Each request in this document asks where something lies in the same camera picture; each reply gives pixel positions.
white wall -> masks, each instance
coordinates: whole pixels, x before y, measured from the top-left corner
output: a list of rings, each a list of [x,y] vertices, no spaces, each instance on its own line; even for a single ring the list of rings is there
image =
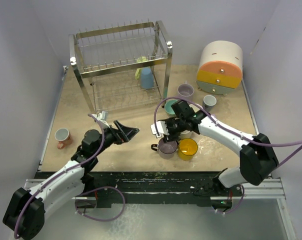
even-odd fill
[[[79,29],[162,20],[173,42],[174,64],[199,64],[215,40],[235,42],[244,63],[279,0],[32,0],[44,30],[64,65],[70,64],[68,35]]]
[[[259,130],[273,143],[302,139],[302,0],[280,2],[247,65],[244,79]],[[276,149],[279,160],[293,149]],[[302,240],[302,151],[275,174]]]
[[[0,0],[0,239],[12,193],[34,176],[63,68],[28,0]]]

yellow drawer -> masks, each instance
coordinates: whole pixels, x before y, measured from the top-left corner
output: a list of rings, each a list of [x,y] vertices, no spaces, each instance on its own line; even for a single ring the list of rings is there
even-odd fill
[[[240,77],[226,76],[218,73],[199,70],[196,80],[235,89],[241,82]]]

black mounting plate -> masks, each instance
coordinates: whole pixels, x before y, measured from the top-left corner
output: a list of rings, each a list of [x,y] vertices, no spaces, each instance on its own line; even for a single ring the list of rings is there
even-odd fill
[[[49,178],[55,172],[37,172],[35,179]],[[213,178],[217,171],[170,171],[170,172],[110,172],[91,171],[94,182],[86,186],[86,191],[94,188],[117,187],[127,204],[194,204],[211,207],[210,197],[228,197],[229,190],[213,191]],[[237,185],[231,188],[234,197],[242,195]],[[111,204],[122,203],[120,195],[111,189],[97,192],[97,208],[110,208]]]

round drawer organizer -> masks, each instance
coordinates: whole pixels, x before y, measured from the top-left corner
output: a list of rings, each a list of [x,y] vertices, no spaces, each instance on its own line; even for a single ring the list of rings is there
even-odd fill
[[[241,47],[233,42],[209,43],[201,55],[196,75],[198,86],[208,93],[230,93],[242,80],[242,59]]]

purple mug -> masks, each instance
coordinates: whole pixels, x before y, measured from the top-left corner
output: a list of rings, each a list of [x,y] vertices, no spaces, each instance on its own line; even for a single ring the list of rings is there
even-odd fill
[[[151,149],[159,153],[163,159],[170,159],[175,155],[178,148],[177,141],[164,142],[163,138],[160,139],[158,144],[152,144]]]

